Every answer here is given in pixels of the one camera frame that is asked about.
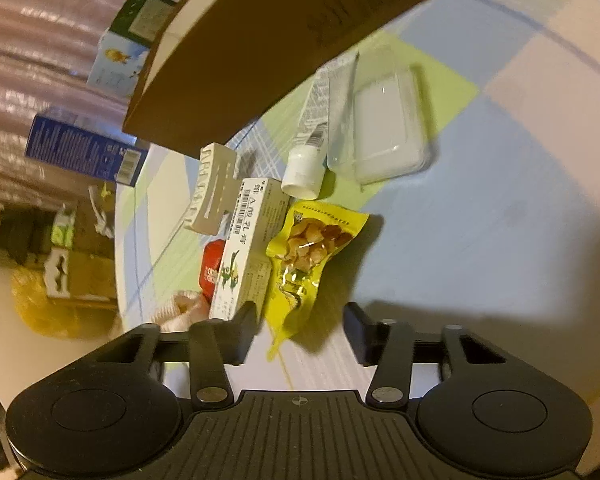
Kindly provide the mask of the white sock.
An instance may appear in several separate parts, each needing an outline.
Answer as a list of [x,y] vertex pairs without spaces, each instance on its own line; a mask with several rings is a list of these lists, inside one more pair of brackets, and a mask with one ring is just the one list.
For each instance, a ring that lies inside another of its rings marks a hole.
[[154,323],[163,333],[187,332],[209,316],[209,303],[201,292],[179,290],[154,314]]

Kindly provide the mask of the white ointment box green bird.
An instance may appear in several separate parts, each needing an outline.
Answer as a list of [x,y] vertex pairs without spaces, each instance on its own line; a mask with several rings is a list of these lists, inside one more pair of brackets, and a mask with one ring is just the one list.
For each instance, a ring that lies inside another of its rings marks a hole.
[[288,205],[279,181],[242,180],[211,300],[212,318],[228,321],[247,301],[262,310],[272,272],[266,248],[282,229]]

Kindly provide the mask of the red candy packet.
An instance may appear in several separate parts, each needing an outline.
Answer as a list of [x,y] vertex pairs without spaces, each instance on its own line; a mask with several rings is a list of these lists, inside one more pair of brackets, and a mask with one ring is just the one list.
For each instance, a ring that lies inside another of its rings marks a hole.
[[224,252],[225,240],[212,240],[204,246],[199,272],[199,286],[204,298],[211,302]]

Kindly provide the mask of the yellow snack packet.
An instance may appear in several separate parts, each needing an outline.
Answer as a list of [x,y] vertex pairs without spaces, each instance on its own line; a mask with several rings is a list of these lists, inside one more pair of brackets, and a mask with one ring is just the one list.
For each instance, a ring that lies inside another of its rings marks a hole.
[[272,263],[263,307],[272,334],[268,360],[309,321],[326,264],[361,233],[368,218],[365,212],[315,200],[290,206],[265,251]]

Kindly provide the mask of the white hair claw clip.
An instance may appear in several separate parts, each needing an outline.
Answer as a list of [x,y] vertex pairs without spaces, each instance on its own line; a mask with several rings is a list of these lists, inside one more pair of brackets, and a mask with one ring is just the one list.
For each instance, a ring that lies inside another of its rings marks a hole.
[[235,208],[239,181],[235,177],[237,154],[219,143],[200,151],[198,176],[183,226],[204,235],[219,232],[224,214]]

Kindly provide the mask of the white cream tube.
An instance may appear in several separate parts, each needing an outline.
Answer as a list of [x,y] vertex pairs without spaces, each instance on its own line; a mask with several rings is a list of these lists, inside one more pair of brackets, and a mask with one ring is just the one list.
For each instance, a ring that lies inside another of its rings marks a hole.
[[346,117],[358,52],[343,54],[319,68],[304,101],[288,154],[282,190],[297,200],[321,193],[330,144]]

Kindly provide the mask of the clear plastic case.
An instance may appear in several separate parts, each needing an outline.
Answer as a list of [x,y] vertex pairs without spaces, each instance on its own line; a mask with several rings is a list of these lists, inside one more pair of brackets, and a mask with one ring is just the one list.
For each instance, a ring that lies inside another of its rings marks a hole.
[[388,46],[329,70],[327,166],[359,185],[417,174],[430,148],[418,71]]

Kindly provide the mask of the cardboard boxes on floor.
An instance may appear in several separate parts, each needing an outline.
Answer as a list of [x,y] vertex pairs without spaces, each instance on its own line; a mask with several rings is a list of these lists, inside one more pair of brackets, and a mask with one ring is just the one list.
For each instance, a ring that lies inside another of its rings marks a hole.
[[58,211],[0,206],[0,268],[12,271],[15,311],[32,332],[95,339],[116,324],[115,201],[103,184]]

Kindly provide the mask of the blue milk carton box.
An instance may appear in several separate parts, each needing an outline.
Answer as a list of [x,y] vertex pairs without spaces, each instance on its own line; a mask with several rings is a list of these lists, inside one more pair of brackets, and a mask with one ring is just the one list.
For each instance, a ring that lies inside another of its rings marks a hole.
[[134,186],[149,148],[111,122],[52,106],[34,116],[24,154],[87,177]]

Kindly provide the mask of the cow milk carton box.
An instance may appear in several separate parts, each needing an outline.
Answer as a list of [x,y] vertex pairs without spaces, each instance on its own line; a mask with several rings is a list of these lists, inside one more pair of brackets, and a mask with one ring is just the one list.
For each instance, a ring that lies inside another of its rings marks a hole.
[[173,0],[125,0],[99,39],[87,84],[129,99],[158,31],[174,6]]

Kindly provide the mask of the brown cardboard storage box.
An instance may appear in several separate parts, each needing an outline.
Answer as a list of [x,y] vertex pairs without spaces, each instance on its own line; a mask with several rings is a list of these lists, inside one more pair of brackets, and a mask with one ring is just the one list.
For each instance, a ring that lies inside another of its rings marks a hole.
[[180,0],[123,131],[194,156],[225,143],[318,68],[425,0]]

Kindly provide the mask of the pink curtain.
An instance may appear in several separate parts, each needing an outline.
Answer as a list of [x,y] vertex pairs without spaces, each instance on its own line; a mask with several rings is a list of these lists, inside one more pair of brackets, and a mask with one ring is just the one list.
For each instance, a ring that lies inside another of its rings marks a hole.
[[54,208],[92,179],[28,159],[32,119],[50,106],[121,122],[125,105],[89,87],[98,42],[125,0],[0,0],[0,203]]

